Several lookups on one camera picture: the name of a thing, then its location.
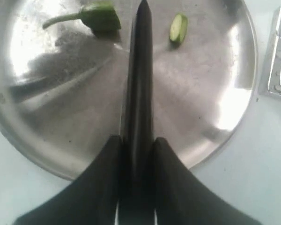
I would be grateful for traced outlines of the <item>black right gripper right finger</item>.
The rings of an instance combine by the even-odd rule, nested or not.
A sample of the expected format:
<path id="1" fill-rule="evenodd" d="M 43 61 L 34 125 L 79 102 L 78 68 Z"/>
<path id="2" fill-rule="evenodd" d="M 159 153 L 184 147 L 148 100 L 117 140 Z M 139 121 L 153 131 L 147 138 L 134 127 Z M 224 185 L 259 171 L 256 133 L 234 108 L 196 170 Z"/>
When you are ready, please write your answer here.
<path id="1" fill-rule="evenodd" d="M 204 186 L 168 141 L 153 144 L 155 209 L 159 225 L 259 225 Z"/>

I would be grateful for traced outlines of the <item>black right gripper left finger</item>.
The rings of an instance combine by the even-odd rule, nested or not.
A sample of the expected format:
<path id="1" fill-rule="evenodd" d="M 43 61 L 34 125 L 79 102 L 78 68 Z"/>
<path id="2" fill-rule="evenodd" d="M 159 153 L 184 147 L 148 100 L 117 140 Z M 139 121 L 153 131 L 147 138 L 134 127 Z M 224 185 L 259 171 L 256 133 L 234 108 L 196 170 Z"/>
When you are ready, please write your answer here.
<path id="1" fill-rule="evenodd" d="M 122 139 L 111 135 L 87 169 L 56 196 L 18 217 L 16 225 L 113 225 Z"/>

